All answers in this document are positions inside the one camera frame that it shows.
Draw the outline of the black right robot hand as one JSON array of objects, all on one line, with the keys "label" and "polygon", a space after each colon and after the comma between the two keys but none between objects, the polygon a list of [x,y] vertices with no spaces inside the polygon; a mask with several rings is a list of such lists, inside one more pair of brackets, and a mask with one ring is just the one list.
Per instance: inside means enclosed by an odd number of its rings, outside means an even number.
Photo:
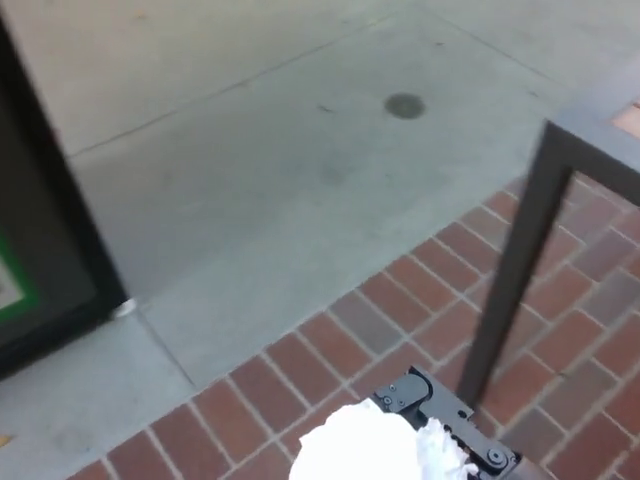
[{"label": "black right robot hand", "polygon": [[414,429],[431,418],[444,429],[479,471],[468,479],[542,479],[538,468],[521,454],[484,435],[473,423],[474,409],[434,376],[412,366],[391,383],[379,387],[370,399],[387,413],[402,416]]}]

